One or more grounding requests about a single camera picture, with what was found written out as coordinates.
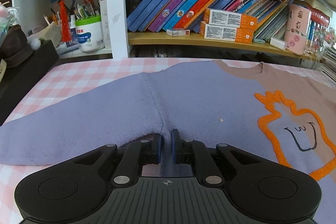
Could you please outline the small white red box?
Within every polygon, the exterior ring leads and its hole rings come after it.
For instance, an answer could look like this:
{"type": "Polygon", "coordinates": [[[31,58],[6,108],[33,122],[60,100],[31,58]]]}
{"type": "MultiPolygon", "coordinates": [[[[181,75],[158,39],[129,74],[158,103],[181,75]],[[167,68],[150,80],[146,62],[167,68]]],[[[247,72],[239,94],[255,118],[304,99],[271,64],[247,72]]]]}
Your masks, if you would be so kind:
{"type": "Polygon", "coordinates": [[[189,36],[190,30],[185,30],[183,28],[177,28],[177,29],[167,29],[166,34],[171,37],[176,36],[189,36]]]}

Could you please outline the lower orange toothpaste box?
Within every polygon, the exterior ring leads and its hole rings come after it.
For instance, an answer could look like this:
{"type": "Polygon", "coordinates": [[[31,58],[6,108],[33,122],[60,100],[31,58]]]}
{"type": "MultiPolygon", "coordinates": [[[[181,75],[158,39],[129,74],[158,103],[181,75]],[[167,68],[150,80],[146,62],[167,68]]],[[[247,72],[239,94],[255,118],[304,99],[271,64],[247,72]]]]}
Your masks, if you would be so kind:
{"type": "Polygon", "coordinates": [[[216,26],[201,22],[199,33],[204,39],[221,40],[243,44],[251,44],[253,31],[242,28],[216,26]]]}

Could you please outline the orange toothpaste box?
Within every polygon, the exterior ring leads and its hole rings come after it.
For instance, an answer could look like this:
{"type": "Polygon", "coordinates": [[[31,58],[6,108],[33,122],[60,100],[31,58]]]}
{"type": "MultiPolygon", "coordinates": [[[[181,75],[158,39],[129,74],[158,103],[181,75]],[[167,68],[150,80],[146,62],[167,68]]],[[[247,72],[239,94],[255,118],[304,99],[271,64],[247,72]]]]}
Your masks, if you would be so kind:
{"type": "Polygon", "coordinates": [[[199,33],[204,39],[221,40],[243,44],[251,44],[253,31],[242,28],[216,26],[201,22],[199,33]]]}
{"type": "Polygon", "coordinates": [[[257,30],[257,18],[250,15],[207,8],[203,13],[203,22],[216,26],[257,30]]]}

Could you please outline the white green pen jar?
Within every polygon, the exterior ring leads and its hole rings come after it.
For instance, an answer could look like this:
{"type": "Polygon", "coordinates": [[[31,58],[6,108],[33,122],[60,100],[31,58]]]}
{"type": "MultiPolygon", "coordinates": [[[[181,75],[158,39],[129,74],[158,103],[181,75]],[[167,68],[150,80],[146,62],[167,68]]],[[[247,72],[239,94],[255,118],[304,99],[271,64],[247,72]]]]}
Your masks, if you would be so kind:
{"type": "Polygon", "coordinates": [[[76,20],[75,26],[80,51],[96,52],[105,47],[100,15],[76,20]]]}

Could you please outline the upper orange toothpaste box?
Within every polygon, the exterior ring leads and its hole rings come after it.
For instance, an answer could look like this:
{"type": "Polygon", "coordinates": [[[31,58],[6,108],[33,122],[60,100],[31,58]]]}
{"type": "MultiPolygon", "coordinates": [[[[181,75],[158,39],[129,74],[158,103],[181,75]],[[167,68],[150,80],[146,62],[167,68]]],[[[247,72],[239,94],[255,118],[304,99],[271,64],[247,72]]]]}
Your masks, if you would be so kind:
{"type": "Polygon", "coordinates": [[[203,22],[216,26],[257,30],[257,18],[250,15],[207,8],[203,13],[203,22]]]}

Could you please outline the red tassel ornament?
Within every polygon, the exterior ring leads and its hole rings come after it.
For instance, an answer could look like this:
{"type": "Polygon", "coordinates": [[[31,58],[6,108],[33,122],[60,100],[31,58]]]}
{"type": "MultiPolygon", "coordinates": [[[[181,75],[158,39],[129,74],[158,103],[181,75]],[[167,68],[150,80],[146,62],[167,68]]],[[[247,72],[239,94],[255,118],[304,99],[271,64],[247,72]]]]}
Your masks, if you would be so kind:
{"type": "Polygon", "coordinates": [[[62,42],[66,43],[71,41],[71,33],[68,25],[68,14],[67,8],[64,0],[60,0],[60,21],[61,21],[61,34],[62,34],[62,42]]]}

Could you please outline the white charger adapter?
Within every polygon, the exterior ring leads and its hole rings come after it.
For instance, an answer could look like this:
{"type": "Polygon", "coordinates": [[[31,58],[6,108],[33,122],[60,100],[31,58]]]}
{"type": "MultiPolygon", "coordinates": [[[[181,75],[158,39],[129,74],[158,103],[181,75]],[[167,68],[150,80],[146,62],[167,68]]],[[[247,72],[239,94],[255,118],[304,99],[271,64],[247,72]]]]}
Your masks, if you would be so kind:
{"type": "Polygon", "coordinates": [[[287,48],[287,43],[285,41],[276,38],[271,38],[270,45],[282,51],[285,51],[287,48]]]}

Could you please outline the black box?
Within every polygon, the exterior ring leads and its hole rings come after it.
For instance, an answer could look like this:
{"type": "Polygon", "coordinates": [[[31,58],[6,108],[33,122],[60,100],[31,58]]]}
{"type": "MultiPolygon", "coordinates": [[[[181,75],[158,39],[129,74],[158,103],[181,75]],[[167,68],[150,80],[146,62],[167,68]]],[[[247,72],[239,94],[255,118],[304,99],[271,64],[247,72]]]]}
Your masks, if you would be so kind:
{"type": "Polygon", "coordinates": [[[58,60],[52,41],[47,40],[21,65],[5,70],[1,80],[1,123],[58,60]]]}

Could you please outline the row of leaning books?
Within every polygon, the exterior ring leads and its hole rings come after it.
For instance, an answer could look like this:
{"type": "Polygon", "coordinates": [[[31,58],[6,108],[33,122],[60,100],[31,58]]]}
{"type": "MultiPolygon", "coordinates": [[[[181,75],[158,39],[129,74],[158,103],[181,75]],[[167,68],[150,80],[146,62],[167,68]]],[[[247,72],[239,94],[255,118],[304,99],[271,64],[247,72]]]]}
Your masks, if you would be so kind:
{"type": "Polygon", "coordinates": [[[254,16],[262,24],[280,5],[281,0],[141,0],[126,25],[130,32],[183,28],[198,33],[207,8],[254,16]]]}

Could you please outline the brown hat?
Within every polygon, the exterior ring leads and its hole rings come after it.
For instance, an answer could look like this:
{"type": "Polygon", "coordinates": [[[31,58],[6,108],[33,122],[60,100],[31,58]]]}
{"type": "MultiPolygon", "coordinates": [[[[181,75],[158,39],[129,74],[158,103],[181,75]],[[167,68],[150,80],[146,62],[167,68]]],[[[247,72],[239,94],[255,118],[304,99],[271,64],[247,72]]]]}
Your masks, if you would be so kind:
{"type": "Polygon", "coordinates": [[[27,41],[21,26],[11,26],[1,45],[1,59],[8,68],[15,68],[33,54],[33,49],[27,41]]]}

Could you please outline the stack of magazines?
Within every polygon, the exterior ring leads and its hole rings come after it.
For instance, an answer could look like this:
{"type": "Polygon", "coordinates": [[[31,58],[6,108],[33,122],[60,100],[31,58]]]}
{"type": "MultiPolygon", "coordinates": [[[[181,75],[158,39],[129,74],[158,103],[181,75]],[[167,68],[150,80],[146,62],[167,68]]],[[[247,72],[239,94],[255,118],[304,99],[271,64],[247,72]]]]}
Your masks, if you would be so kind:
{"type": "Polygon", "coordinates": [[[335,48],[324,47],[320,53],[321,66],[319,70],[327,75],[329,79],[336,82],[336,62],[335,62],[335,48]]]}

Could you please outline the colourful star jar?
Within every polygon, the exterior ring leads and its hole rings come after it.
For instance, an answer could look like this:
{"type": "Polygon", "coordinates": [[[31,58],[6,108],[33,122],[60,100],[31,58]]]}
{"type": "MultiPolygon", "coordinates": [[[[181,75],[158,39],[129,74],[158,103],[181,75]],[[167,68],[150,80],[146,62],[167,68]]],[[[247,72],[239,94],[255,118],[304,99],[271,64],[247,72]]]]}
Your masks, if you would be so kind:
{"type": "Polygon", "coordinates": [[[335,44],[335,29],[311,21],[305,46],[305,52],[310,55],[317,55],[324,47],[333,47],[335,44]]]}

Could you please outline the pink sticker canister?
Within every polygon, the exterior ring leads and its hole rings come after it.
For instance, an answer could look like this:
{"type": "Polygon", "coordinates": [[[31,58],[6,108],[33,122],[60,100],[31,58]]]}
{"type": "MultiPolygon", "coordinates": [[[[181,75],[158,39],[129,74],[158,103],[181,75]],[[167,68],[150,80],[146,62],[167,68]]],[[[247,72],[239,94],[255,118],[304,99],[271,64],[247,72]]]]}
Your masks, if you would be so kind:
{"type": "Polygon", "coordinates": [[[307,41],[311,11],[299,5],[289,5],[285,29],[286,49],[295,55],[303,55],[307,41]]]}

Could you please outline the red dictionaries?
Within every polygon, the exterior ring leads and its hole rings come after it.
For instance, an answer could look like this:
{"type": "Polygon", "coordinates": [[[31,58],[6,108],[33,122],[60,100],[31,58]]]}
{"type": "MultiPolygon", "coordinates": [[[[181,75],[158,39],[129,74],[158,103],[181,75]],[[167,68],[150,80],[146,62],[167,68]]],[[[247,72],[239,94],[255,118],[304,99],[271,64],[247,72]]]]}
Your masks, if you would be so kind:
{"type": "Polygon", "coordinates": [[[310,8],[311,10],[311,20],[324,26],[325,28],[329,27],[330,17],[327,16],[325,13],[319,11],[315,8],[310,8]]]}

